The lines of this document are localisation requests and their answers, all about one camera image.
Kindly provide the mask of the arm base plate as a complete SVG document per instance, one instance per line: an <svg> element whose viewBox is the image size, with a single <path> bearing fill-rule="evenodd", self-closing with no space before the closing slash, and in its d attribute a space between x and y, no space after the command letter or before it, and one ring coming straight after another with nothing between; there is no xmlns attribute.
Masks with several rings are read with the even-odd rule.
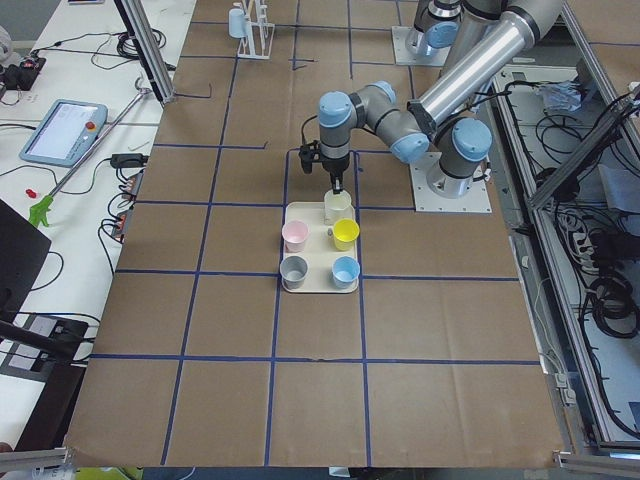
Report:
<svg viewBox="0 0 640 480"><path fill-rule="evenodd" d="M409 47L408 39L413 28L405 26L393 26L391 35L395 63L402 66L428 66L443 67L450 51L450 46L434 49L430 48L427 55L419 55Z"/></svg>
<svg viewBox="0 0 640 480"><path fill-rule="evenodd" d="M415 210L418 213L491 214L486 182L474 182L481 168L477 166L474 174L466 179L450 177L441 169L440 157L440 152L428 152L409 166Z"/></svg>

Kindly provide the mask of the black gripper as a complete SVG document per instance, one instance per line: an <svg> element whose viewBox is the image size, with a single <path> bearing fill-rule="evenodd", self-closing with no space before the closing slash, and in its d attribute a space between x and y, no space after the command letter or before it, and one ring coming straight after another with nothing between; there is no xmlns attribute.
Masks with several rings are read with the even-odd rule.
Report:
<svg viewBox="0 0 640 480"><path fill-rule="evenodd" d="M323 168L330 173L333 194L340 194L344 190L343 174L350 164L349 144L329 146L321 143L320 160Z"/></svg>

